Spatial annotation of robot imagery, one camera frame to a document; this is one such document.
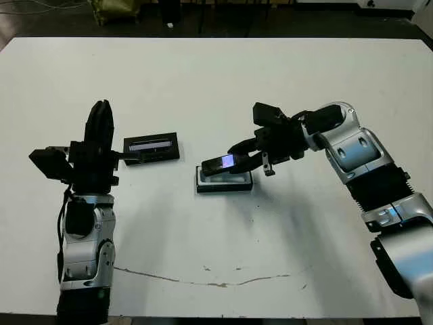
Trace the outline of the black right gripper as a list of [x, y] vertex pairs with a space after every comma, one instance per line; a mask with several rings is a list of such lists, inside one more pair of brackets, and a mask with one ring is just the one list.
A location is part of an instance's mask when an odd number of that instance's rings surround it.
[[[292, 119], [285, 124], [261, 127], [254, 135], [256, 138], [245, 139], [228, 149], [234, 158], [231, 174], [247, 173], [263, 164], [265, 175], [272, 176], [273, 165], [304, 157], [306, 140], [300, 121]], [[260, 152], [248, 155], [257, 150]]]

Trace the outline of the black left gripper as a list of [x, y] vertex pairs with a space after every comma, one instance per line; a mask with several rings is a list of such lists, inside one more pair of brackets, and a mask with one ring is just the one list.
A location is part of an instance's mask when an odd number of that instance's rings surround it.
[[49, 146], [51, 179], [70, 184], [77, 193], [107, 194], [118, 185], [114, 172], [120, 160], [141, 160], [140, 153], [112, 149], [114, 119], [108, 100], [92, 107], [85, 124], [84, 141], [70, 142], [68, 147]]

